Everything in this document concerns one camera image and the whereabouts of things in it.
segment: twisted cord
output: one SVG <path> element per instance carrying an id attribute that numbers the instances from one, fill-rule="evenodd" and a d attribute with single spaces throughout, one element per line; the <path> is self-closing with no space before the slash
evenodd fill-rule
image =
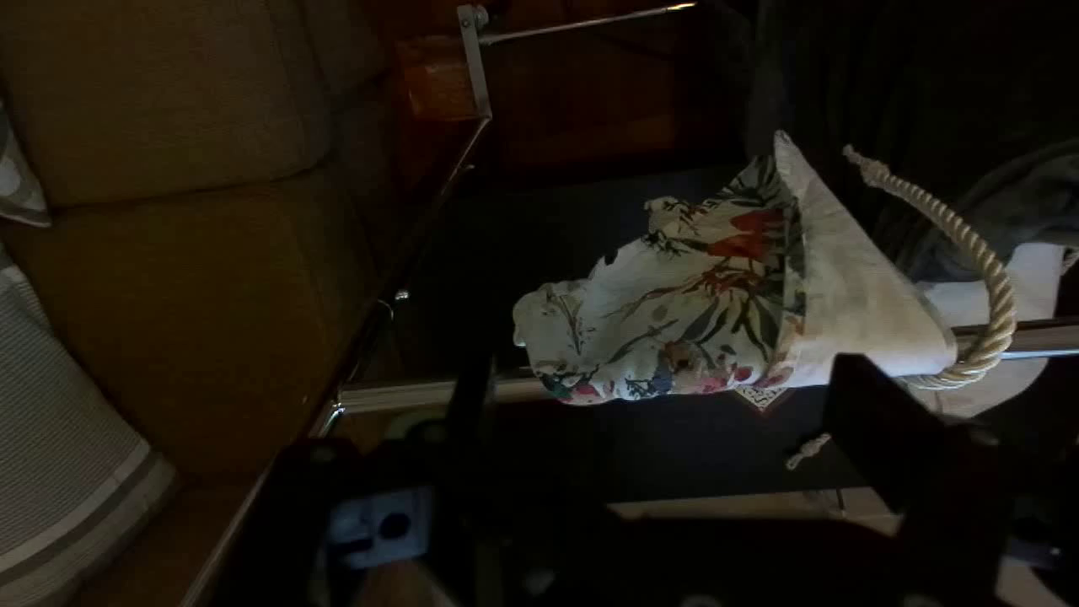
<path id="1" fill-rule="evenodd" d="M 952 390 L 973 384 L 997 367 L 1000 356 L 1011 346 L 1015 333 L 1015 301 L 1003 263 L 989 245 L 946 204 L 926 190 L 891 174 L 883 162 L 868 158 L 849 144 L 843 155 L 858 166 L 862 180 L 917 208 L 940 227 L 978 265 L 989 293 L 989 322 L 974 345 L 959 360 L 937 375 L 912 375 L 902 378 L 915 388 Z"/>

